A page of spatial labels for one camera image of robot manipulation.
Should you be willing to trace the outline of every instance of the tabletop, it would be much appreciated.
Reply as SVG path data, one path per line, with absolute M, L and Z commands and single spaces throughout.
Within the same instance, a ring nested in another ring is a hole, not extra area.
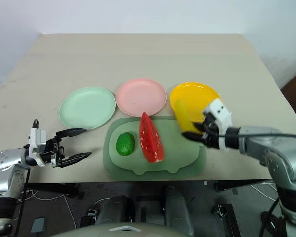
M 234 126 L 271 126 L 296 134 L 296 115 L 252 46 L 237 34 L 52 34 L 41 35 L 0 87 L 0 151 L 28 142 L 33 120 L 52 138 L 66 129 L 58 109 L 71 92 L 87 86 L 113 94 L 125 81 L 149 78 L 169 94 L 186 81 L 216 90 L 232 111 Z M 172 115 L 167 101 L 157 115 Z M 30 182 L 112 181 L 103 169 L 109 126 L 128 117 L 119 108 L 103 126 L 64 139 L 66 155 L 92 151 L 78 164 L 35 167 Z M 270 178 L 257 160 L 207 149 L 204 171 L 189 180 Z

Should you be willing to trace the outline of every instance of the red watermelon slice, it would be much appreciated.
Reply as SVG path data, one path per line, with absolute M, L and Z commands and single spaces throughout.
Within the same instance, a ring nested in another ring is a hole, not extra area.
M 163 161 L 164 152 L 159 134 L 145 112 L 140 119 L 139 138 L 144 156 L 150 163 Z

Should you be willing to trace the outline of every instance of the white wall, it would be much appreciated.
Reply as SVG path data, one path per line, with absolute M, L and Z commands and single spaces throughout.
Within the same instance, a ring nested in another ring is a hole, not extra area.
M 296 74 L 296 0 L 0 0 L 0 84 L 40 32 L 240 33 L 279 87 Z

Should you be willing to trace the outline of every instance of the green lime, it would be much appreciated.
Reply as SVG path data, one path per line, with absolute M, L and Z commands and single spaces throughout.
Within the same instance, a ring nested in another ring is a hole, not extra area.
M 121 134 L 116 143 L 116 150 L 122 156 L 128 156 L 132 154 L 135 147 L 135 138 L 134 136 L 129 133 L 125 132 Z

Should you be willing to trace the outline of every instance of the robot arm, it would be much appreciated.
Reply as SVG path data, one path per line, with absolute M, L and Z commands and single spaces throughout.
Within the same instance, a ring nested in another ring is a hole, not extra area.
M 34 166 L 66 167 L 87 158 L 91 152 L 76 154 L 65 159 L 64 137 L 77 136 L 86 129 L 68 129 L 56 133 L 46 140 L 46 132 L 39 130 L 35 120 L 31 128 L 29 143 L 24 147 L 0 152 L 0 236 L 12 231 L 12 217 L 17 199 L 23 189 L 25 171 Z
M 231 127 L 231 113 L 220 99 L 203 114 L 204 122 L 194 124 L 202 134 L 184 132 L 183 136 L 208 147 L 238 149 L 266 166 L 277 186 L 287 236 L 296 237 L 296 135 L 268 127 Z

